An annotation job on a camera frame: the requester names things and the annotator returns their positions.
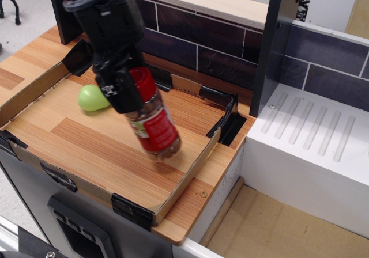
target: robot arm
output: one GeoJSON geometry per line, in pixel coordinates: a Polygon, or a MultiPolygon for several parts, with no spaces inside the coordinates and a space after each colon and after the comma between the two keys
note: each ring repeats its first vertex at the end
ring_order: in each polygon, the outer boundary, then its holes
{"type": "Polygon", "coordinates": [[[139,110],[143,102],[129,73],[145,62],[137,43],[144,21],[135,0],[64,0],[93,48],[96,82],[118,113],[139,110]]]}

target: green apple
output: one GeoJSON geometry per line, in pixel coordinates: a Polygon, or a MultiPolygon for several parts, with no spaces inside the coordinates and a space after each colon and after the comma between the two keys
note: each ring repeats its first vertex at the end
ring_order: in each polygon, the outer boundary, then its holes
{"type": "Polygon", "coordinates": [[[86,111],[96,111],[110,105],[100,88],[93,84],[82,87],[78,95],[78,104],[86,111]]]}

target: wooden counter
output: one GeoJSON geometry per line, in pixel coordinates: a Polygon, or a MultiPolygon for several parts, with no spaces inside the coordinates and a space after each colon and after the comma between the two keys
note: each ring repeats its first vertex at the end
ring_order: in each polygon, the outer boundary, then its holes
{"type": "MultiPolygon", "coordinates": [[[[57,29],[52,28],[2,62],[0,105],[58,64],[76,42],[61,45],[57,29]]],[[[111,107],[84,112],[78,106],[80,89],[92,83],[94,74],[90,70],[81,78],[67,75],[37,100],[30,100],[31,105],[1,129],[26,143],[30,153],[109,194],[119,194],[147,208],[162,205],[208,144],[206,133],[224,111],[180,90],[162,92],[182,148],[171,160],[150,162],[123,115],[111,107]]],[[[152,227],[152,233],[175,245],[183,242],[252,126],[254,119],[243,116],[248,121],[230,147],[215,146],[200,173],[162,223],[152,227]]]]}

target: gray wall tile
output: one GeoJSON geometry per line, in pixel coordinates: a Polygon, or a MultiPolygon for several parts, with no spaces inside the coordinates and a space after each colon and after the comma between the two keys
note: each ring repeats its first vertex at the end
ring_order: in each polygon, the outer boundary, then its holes
{"type": "Polygon", "coordinates": [[[136,0],[137,6],[140,9],[145,26],[149,29],[157,29],[156,25],[156,9],[155,3],[147,0],[136,0]]]}
{"type": "Polygon", "coordinates": [[[252,90],[257,65],[199,47],[198,71],[252,90]]]}
{"type": "Polygon", "coordinates": [[[242,57],[243,28],[163,5],[157,16],[160,32],[242,57]]]}
{"type": "Polygon", "coordinates": [[[243,58],[245,60],[258,63],[262,38],[262,33],[246,30],[243,47],[243,58]]]}
{"type": "Polygon", "coordinates": [[[345,73],[359,75],[369,48],[345,40],[291,27],[287,55],[345,73]]]}
{"type": "Polygon", "coordinates": [[[369,111],[369,81],[311,65],[305,90],[369,111]]]}
{"type": "Polygon", "coordinates": [[[366,78],[366,79],[369,79],[369,61],[365,65],[362,77],[366,78]]]}
{"type": "Polygon", "coordinates": [[[140,48],[143,52],[158,58],[196,69],[195,44],[146,29],[140,48]]]}
{"type": "Polygon", "coordinates": [[[302,89],[308,63],[294,58],[285,57],[280,82],[298,89],[302,89]]]}

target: spice jar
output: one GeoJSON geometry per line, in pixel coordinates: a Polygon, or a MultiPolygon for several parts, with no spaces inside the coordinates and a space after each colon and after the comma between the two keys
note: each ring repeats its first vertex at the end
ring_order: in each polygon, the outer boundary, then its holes
{"type": "Polygon", "coordinates": [[[180,149],[180,137],[150,70],[136,67],[130,69],[130,74],[144,107],[126,113],[127,120],[150,159],[163,161],[173,157],[180,149]]]}

